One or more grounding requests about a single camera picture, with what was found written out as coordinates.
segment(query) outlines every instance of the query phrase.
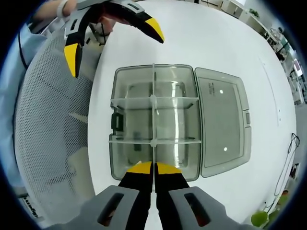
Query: office desk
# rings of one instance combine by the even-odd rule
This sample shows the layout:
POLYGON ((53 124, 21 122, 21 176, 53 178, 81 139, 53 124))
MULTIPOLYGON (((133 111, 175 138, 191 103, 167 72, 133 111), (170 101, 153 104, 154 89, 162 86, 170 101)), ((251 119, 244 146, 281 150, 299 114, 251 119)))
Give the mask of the office desk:
POLYGON ((272 32, 259 21, 253 14, 244 10, 240 17, 238 18, 240 21, 244 22, 246 25, 249 25, 259 34, 264 35, 265 39, 268 43, 273 47, 275 44, 278 43, 277 39, 273 36, 272 32))
MULTIPOLYGON (((229 217, 243 222, 264 201, 270 204, 274 200, 272 194, 291 133, 296 132, 294 103, 283 68, 257 32, 223 12, 184 1, 150 0, 139 4, 157 19, 165 42, 160 44, 133 27, 117 23, 106 43, 93 83, 88 119, 95 193, 119 183, 111 176, 108 143, 115 71, 153 63, 187 64, 228 73, 244 83, 253 127, 249 162, 189 183, 225 205, 229 217)), ((159 229, 154 197, 152 194, 149 229, 159 229)))

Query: green plant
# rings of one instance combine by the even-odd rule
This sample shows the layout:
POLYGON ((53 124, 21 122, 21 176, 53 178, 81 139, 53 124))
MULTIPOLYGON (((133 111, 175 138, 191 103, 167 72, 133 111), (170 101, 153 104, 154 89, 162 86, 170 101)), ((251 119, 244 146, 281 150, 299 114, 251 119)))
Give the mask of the green plant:
POLYGON ((254 226, 260 227, 268 221, 268 214, 264 211, 258 211, 251 216, 250 221, 254 226))
POLYGON ((257 11, 255 11, 255 10, 253 10, 253 9, 249 9, 249 12, 250 12, 251 14, 253 14, 256 18, 259 18, 259 14, 258 14, 257 11))

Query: gray lid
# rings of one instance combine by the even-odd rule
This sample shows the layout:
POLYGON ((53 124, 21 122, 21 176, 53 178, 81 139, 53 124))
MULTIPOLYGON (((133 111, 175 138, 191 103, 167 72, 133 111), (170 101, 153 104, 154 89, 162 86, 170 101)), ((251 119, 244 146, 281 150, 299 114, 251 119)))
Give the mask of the gray lid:
POLYGON ((240 78, 201 68, 196 68, 195 73, 204 128, 201 174, 209 177, 249 160, 249 107, 240 78))

